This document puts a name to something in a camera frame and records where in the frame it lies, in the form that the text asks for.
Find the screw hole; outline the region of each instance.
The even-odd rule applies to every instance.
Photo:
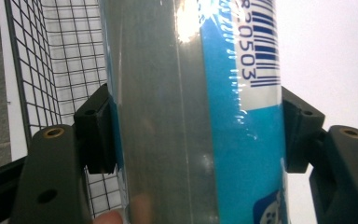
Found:
[[[95,114],[95,110],[88,110],[88,111],[86,111],[84,114],[85,115],[93,115],[93,114]]]
[[[345,129],[340,129],[340,131],[343,134],[345,134],[345,135],[347,135],[347,136],[349,136],[351,138],[358,138],[358,132],[355,131],[354,129],[345,128]]]
[[[37,197],[38,203],[49,203],[57,196],[56,189],[48,189],[45,192],[39,194]]]
[[[65,130],[63,128],[52,128],[52,129],[48,129],[47,131],[45,131],[44,137],[45,138],[55,138],[55,137],[60,136],[64,132],[65,132]]]
[[[313,115],[313,113],[310,112],[310,111],[308,111],[308,110],[303,111],[303,113],[304,113],[305,115],[307,115],[307,116],[312,116],[312,115]]]

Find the wire basket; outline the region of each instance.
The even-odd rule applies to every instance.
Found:
[[[6,0],[25,138],[73,124],[79,107],[106,82],[97,0]],[[117,174],[85,169],[93,217],[121,206]]]

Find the white wall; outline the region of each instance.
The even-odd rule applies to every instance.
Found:
[[[358,1],[276,0],[282,84],[335,124],[358,128]],[[289,176],[293,224],[316,223],[309,173]]]

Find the barcode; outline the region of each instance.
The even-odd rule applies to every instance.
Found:
[[[242,109],[276,105],[281,85],[273,0],[231,0],[238,92]],[[263,97],[275,98],[263,102]]]

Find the cylindrical container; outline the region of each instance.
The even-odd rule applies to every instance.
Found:
[[[287,223],[274,2],[100,4],[129,222]]]

